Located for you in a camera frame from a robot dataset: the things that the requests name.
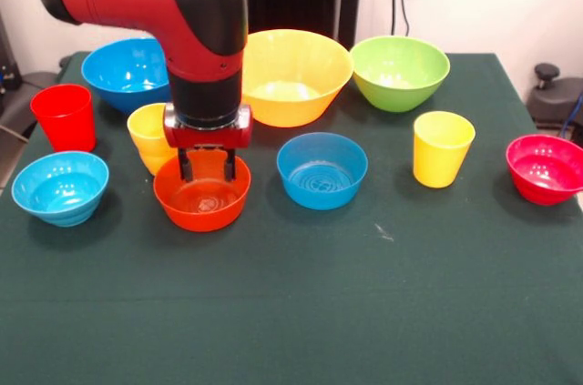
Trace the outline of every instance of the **plastic bowl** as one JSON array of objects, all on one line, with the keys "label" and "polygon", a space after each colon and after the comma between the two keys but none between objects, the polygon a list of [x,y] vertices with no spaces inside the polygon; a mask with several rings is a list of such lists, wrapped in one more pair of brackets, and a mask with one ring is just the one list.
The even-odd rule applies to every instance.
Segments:
[{"label": "plastic bowl", "polygon": [[296,127],[320,117],[353,74],[348,51],[302,30],[249,35],[243,57],[243,101],[255,119]]},{"label": "plastic bowl", "polygon": [[100,157],[62,151],[25,167],[12,184],[12,198],[29,214],[69,228],[91,217],[108,180],[109,169]]},{"label": "plastic bowl", "polygon": [[126,115],[150,103],[170,101],[164,52],[153,38],[102,46],[85,58],[81,73],[95,95]]},{"label": "plastic bowl", "polygon": [[421,105],[449,74],[435,46],[403,36],[377,36],[353,47],[354,82],[373,106],[406,112]]},{"label": "plastic bowl", "polygon": [[277,156],[288,196],[309,209],[336,209],[356,195],[368,168],[358,144],[334,133],[308,133],[290,139]]},{"label": "plastic bowl", "polygon": [[186,230],[210,232],[228,226],[245,206],[251,186],[247,165],[236,157],[236,178],[227,182],[224,151],[190,151],[188,156],[194,180],[180,179],[178,157],[174,157],[154,177],[156,198],[172,222]]},{"label": "plastic bowl", "polygon": [[518,192],[542,206],[556,205],[583,190],[583,148],[560,137],[525,135],[506,149]]}]

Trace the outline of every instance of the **bowl rim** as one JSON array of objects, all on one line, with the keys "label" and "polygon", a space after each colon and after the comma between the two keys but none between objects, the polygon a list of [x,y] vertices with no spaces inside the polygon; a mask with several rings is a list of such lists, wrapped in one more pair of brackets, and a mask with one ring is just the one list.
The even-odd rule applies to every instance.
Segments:
[{"label": "bowl rim", "polygon": [[[62,157],[63,155],[71,155],[71,154],[76,154],[76,155],[83,155],[83,156],[87,156],[87,157],[92,157],[94,159],[97,160],[97,162],[103,166],[105,168],[106,171],[106,178],[103,181],[103,184],[101,185],[101,187],[99,188],[99,191],[95,193],[95,195],[90,198],[89,200],[83,202],[82,204],[78,205],[78,206],[73,206],[71,208],[66,208],[66,209],[61,209],[61,210],[36,210],[36,209],[32,209],[32,208],[28,208],[24,205],[22,205],[18,199],[15,197],[15,186],[16,183],[18,182],[18,179],[29,169],[31,168],[34,164],[39,163],[42,160],[46,160],[48,158],[51,157]],[[69,151],[58,151],[56,153],[51,153],[49,155],[46,156],[42,156],[40,158],[38,158],[37,160],[34,160],[33,162],[31,162],[30,164],[28,164],[26,167],[24,167],[15,177],[15,179],[12,182],[12,186],[11,186],[11,195],[12,195],[12,199],[14,200],[14,202],[24,211],[32,214],[32,215],[36,215],[36,216],[46,216],[46,215],[63,215],[66,214],[67,212],[72,212],[74,210],[78,210],[79,208],[82,208],[83,206],[87,206],[89,203],[95,201],[96,198],[99,198],[101,196],[101,194],[103,194],[103,192],[105,191],[106,187],[107,187],[107,183],[109,182],[109,167],[107,166],[107,163],[105,160],[103,160],[101,157],[94,155],[93,153],[89,153],[87,151],[80,151],[80,150],[69,150]]]},{"label": "bowl rim", "polygon": [[95,50],[93,50],[92,52],[90,52],[87,56],[85,56],[85,58],[83,59],[83,63],[81,64],[81,76],[83,77],[83,80],[85,80],[91,87],[94,87],[96,89],[99,89],[101,91],[106,91],[108,93],[111,94],[143,94],[145,92],[148,91],[152,91],[154,89],[160,89],[161,87],[164,86],[168,86],[169,85],[169,78],[168,78],[168,69],[167,71],[167,81],[166,83],[162,83],[159,85],[156,85],[155,87],[153,87],[152,89],[149,89],[147,91],[137,91],[134,89],[129,89],[129,90],[113,90],[107,87],[103,87],[101,85],[98,85],[96,83],[90,82],[89,79],[87,78],[87,74],[86,74],[86,65],[88,65],[87,61],[89,61],[89,59],[93,56],[95,56],[97,53],[100,53],[103,50],[106,50],[108,48],[110,48],[111,46],[117,46],[119,44],[122,43],[126,43],[126,42],[139,42],[139,41],[144,41],[144,42],[156,42],[159,44],[158,39],[156,39],[155,37],[148,37],[148,36],[140,36],[140,37],[127,37],[125,39],[119,39],[118,41],[113,41],[110,42],[108,44],[105,44],[104,46],[100,46],[99,48],[96,48]]},{"label": "bowl rim", "polygon": [[[273,103],[293,103],[293,104],[307,103],[310,101],[316,101],[316,100],[319,100],[322,98],[326,98],[327,96],[333,96],[333,95],[338,94],[340,92],[340,90],[343,88],[343,86],[345,86],[350,81],[350,79],[353,77],[354,59],[353,59],[352,55],[350,54],[350,51],[347,50],[345,46],[343,46],[339,42],[335,41],[334,39],[332,39],[331,37],[328,37],[326,35],[321,35],[319,33],[311,32],[309,30],[301,30],[298,28],[271,28],[271,29],[260,30],[258,32],[250,33],[247,36],[247,42],[249,43],[249,40],[251,37],[263,36],[263,35],[268,35],[268,34],[273,34],[273,33],[292,33],[293,35],[297,34],[297,35],[321,37],[325,42],[328,42],[329,44],[332,44],[332,46],[338,48],[342,52],[344,57],[346,58],[346,61],[350,64],[350,70],[346,71],[347,77],[343,77],[343,82],[338,83],[337,86],[335,86],[333,89],[329,89],[324,94],[321,94],[320,96],[316,96],[314,98],[304,98],[304,99],[298,99],[298,100],[282,100],[282,99],[278,99],[278,98],[265,99],[265,98],[261,98],[260,96],[252,96],[251,94],[246,94],[244,92],[241,92],[241,96],[243,98],[249,97],[249,98],[252,98],[253,100],[268,101],[268,102],[273,102]],[[245,57],[243,55],[243,77],[244,77],[244,68],[245,68],[244,59],[245,59]]]},{"label": "bowl rim", "polygon": [[281,180],[291,183],[291,181],[285,177],[282,172],[281,172],[281,153],[283,152],[283,149],[286,148],[289,144],[296,142],[298,139],[302,139],[304,137],[312,137],[312,136],[326,136],[326,137],[335,137],[337,139],[343,139],[344,141],[350,143],[350,145],[352,145],[353,147],[356,147],[358,149],[358,151],[360,152],[360,154],[363,155],[363,159],[364,159],[364,171],[361,174],[361,176],[358,178],[358,180],[355,180],[354,183],[352,183],[349,187],[344,187],[342,189],[335,189],[334,191],[326,191],[326,192],[320,192],[320,191],[312,191],[309,189],[306,189],[306,191],[313,193],[315,195],[326,195],[326,196],[330,196],[330,195],[334,195],[334,194],[339,194],[342,193],[344,191],[346,191],[347,189],[351,189],[353,187],[358,187],[360,186],[361,182],[364,180],[364,178],[366,177],[366,173],[368,172],[368,167],[369,167],[369,161],[368,161],[368,156],[366,156],[366,152],[364,151],[364,149],[360,146],[360,144],[356,143],[355,141],[353,141],[352,139],[350,139],[349,137],[346,137],[344,135],[340,135],[338,133],[333,133],[333,132],[311,132],[311,133],[303,133],[301,135],[298,135],[297,137],[293,137],[291,139],[289,139],[285,144],[283,144],[281,146],[281,148],[279,149],[278,153],[277,153],[277,157],[275,158],[275,163],[277,166],[277,170],[280,173],[280,177]]},{"label": "bowl rim", "polygon": [[[356,70],[356,59],[355,59],[354,53],[353,53],[360,46],[364,46],[364,45],[366,45],[369,42],[377,41],[379,39],[388,39],[388,40],[405,39],[407,41],[416,42],[418,44],[423,44],[425,46],[429,46],[430,48],[433,48],[439,55],[441,55],[445,59],[445,62],[447,63],[447,69],[445,70],[445,73],[441,77],[439,77],[436,80],[432,81],[431,83],[427,83],[425,85],[419,85],[419,86],[415,86],[415,87],[394,87],[394,86],[383,86],[383,85],[379,85],[378,83],[375,83],[375,82],[371,81],[368,77],[363,76],[361,73],[359,73]],[[445,80],[445,78],[447,76],[449,76],[449,73],[450,73],[451,68],[452,68],[451,62],[449,61],[449,57],[447,56],[447,54],[444,51],[442,51],[437,46],[434,46],[430,42],[424,41],[422,39],[418,39],[416,37],[410,37],[410,36],[402,36],[402,35],[377,35],[377,36],[367,37],[366,39],[363,39],[362,41],[354,44],[353,47],[350,49],[350,54],[351,54],[351,57],[353,59],[353,72],[354,72],[355,75],[357,75],[358,77],[360,77],[365,82],[370,83],[371,85],[379,86],[379,87],[384,87],[384,88],[390,88],[390,89],[394,89],[394,90],[397,90],[397,91],[403,91],[403,92],[405,92],[405,91],[413,91],[413,90],[417,90],[417,89],[425,89],[427,87],[434,86],[434,85],[437,85],[439,83],[442,83]]]},{"label": "bowl rim", "polygon": [[[170,158],[169,160],[167,160],[166,162],[164,162],[164,165],[162,165],[162,167],[160,167],[160,169],[162,169],[163,167],[165,167],[167,164],[169,164],[170,162],[174,162],[174,160],[178,159],[178,155]],[[249,168],[249,166],[247,165],[247,163],[239,156],[236,156],[235,159],[238,159],[241,161],[242,165],[245,166],[245,169],[247,170],[248,176],[249,176],[249,181],[247,182],[247,185],[245,187],[245,189],[243,190],[242,194],[234,201],[232,201],[231,203],[229,203],[227,206],[224,206],[222,208],[220,208],[219,210],[213,210],[210,212],[187,212],[185,210],[179,210],[176,209],[174,207],[172,207],[171,205],[167,204],[159,195],[158,195],[158,191],[156,189],[156,183],[157,183],[157,179],[159,177],[158,174],[156,174],[156,176],[154,176],[154,180],[152,180],[152,188],[154,191],[154,196],[156,197],[156,200],[159,202],[160,205],[162,205],[162,207],[166,210],[166,209],[171,209],[172,212],[177,213],[177,214],[181,214],[181,215],[188,215],[190,217],[204,217],[204,216],[208,216],[208,215],[215,215],[215,214],[219,214],[221,212],[226,211],[229,208],[232,208],[233,206],[235,206],[236,204],[238,204],[242,199],[246,198],[247,195],[249,194],[249,190],[251,188],[251,181],[253,180],[253,177],[251,176],[251,170]]]},{"label": "bowl rim", "polygon": [[520,174],[518,172],[518,170],[514,167],[513,163],[510,162],[510,150],[512,150],[512,148],[514,148],[514,146],[525,140],[525,139],[532,139],[532,138],[537,138],[537,139],[548,139],[548,140],[554,140],[554,141],[560,141],[559,144],[565,144],[566,146],[571,146],[573,148],[575,148],[576,150],[581,150],[583,151],[583,148],[579,147],[577,144],[575,144],[574,142],[571,142],[563,137],[554,137],[552,135],[543,135],[543,134],[538,134],[538,133],[529,133],[527,135],[522,135],[520,137],[517,137],[515,139],[513,139],[512,141],[510,141],[506,147],[506,164],[508,165],[508,168],[510,169],[510,171],[513,174],[516,174],[517,176],[519,176],[520,178],[524,179],[526,182],[528,182],[529,185],[532,185],[533,187],[536,187],[538,189],[542,189],[547,193],[552,193],[552,194],[576,194],[580,191],[583,191],[583,186],[581,187],[570,187],[570,188],[562,188],[562,189],[552,189],[552,188],[548,188],[548,187],[541,187],[540,185],[537,185],[536,183],[534,183],[532,180],[530,180],[527,176]]}]

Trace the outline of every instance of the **yellow bowl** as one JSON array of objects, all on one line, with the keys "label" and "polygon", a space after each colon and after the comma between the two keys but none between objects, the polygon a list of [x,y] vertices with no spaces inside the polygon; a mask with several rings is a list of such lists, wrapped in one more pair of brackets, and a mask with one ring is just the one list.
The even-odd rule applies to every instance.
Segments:
[{"label": "yellow bowl", "polygon": [[164,136],[164,106],[164,103],[142,106],[128,118],[131,139],[152,176],[176,156],[176,149],[168,145]]},{"label": "yellow bowl", "polygon": [[249,35],[243,102],[258,121],[296,127],[319,118],[353,75],[350,53],[333,39],[302,30]]}]

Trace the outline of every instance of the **light blue bowl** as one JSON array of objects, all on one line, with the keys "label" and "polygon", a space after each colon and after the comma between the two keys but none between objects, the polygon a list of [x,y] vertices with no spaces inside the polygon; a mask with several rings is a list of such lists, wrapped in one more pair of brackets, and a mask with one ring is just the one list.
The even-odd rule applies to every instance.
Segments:
[{"label": "light blue bowl", "polygon": [[288,196],[309,209],[336,209],[350,202],[361,185],[368,159],[358,144],[334,133],[290,139],[277,156]]},{"label": "light blue bowl", "polygon": [[154,38],[132,38],[95,50],[81,74],[97,96],[126,115],[151,103],[170,101],[164,52]]},{"label": "light blue bowl", "polygon": [[100,157],[62,151],[25,167],[12,184],[12,198],[29,214],[69,228],[91,217],[108,180],[109,169]]}]

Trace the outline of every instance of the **wall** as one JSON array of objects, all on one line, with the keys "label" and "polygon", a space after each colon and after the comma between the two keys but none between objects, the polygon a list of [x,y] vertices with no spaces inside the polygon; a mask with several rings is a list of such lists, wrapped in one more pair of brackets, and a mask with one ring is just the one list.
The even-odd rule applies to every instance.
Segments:
[{"label": "wall", "polygon": [[[390,32],[391,0],[361,0],[357,39]],[[411,35],[447,52],[495,52],[523,96],[543,60],[564,75],[583,76],[580,0],[406,0]],[[23,73],[57,70],[58,59],[140,32],[73,26],[53,19],[40,0],[0,0],[6,29]],[[398,33],[402,33],[402,24]]]},{"label": "wall", "polygon": [[[497,53],[522,97],[536,81],[538,62],[583,76],[581,0],[405,0],[405,6],[412,36],[447,52]],[[361,0],[357,39],[390,29],[391,0]],[[402,22],[397,32],[404,33]]]}]

